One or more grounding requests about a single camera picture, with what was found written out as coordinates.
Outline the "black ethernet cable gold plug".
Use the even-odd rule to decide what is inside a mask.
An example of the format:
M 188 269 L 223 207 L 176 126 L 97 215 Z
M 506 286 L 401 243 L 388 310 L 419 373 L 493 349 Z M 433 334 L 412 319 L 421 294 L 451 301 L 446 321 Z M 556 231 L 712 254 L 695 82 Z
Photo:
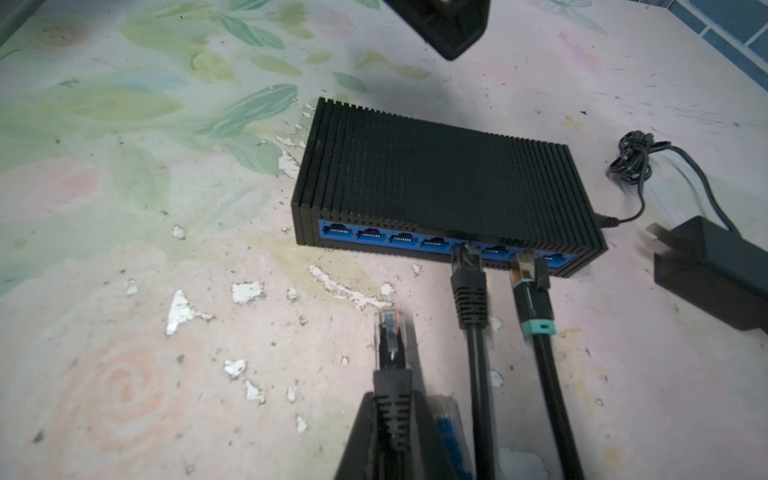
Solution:
M 563 477 L 584 480 L 552 348 L 556 327 L 547 262 L 532 250 L 519 251 L 510 262 L 510 278 L 521 332 L 533 348 Z

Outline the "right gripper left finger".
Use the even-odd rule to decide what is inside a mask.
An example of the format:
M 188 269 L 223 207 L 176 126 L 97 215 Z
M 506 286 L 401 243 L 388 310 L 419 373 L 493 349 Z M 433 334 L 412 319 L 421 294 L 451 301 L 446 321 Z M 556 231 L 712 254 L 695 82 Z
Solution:
M 335 479 L 375 479 L 378 459 L 377 444 L 377 404 L 374 393 L 367 392 L 362 397 Z

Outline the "black power adapter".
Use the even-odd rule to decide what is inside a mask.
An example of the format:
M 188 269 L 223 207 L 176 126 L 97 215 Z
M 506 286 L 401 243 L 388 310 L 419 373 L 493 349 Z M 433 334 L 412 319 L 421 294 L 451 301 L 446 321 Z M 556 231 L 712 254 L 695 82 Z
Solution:
M 745 240 L 714 196 L 709 179 L 683 149 L 669 141 L 657 142 L 639 130 L 618 142 L 618 156 L 607 173 L 620 183 L 634 186 L 640 200 L 635 215 L 618 219 L 597 214 L 602 228 L 615 228 L 638 220 L 646 202 L 644 186 L 652 175 L 650 157 L 670 150 L 699 178 L 720 226 L 695 216 L 667 230 L 648 227 L 662 248 L 654 254 L 654 281 L 688 303 L 739 331 L 767 330 L 767 252 Z

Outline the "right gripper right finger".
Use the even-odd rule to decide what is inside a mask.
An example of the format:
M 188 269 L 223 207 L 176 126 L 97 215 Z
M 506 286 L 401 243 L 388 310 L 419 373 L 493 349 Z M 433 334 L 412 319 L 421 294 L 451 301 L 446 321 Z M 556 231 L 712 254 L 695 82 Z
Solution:
M 432 417 L 425 395 L 413 394 L 412 463 L 414 479 L 456 479 L 454 468 Z

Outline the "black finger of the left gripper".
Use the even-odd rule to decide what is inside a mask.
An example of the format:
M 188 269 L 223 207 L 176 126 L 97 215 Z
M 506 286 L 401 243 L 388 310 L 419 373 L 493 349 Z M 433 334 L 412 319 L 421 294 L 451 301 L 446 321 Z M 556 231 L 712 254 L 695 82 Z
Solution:
M 385 0 L 427 44 L 456 60 L 485 33 L 490 0 Z

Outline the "black network switch blue ports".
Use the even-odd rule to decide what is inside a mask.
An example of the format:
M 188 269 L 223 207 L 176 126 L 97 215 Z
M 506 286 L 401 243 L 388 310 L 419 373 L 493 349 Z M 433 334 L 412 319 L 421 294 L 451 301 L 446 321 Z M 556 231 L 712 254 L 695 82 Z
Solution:
M 446 262 L 531 249 L 568 277 L 607 250 L 569 148 L 320 99 L 291 199 L 298 244 Z

